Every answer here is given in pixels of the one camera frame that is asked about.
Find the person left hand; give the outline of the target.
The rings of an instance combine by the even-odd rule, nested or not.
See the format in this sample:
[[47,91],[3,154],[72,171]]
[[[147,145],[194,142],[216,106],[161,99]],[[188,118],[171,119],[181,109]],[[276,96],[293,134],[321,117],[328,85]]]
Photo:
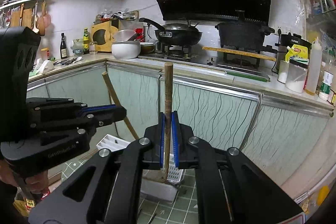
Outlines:
[[[19,186],[15,181],[13,171],[4,160],[1,160],[1,181],[15,187]],[[47,193],[49,191],[48,171],[45,170],[42,173],[26,178],[25,183],[31,193]]]

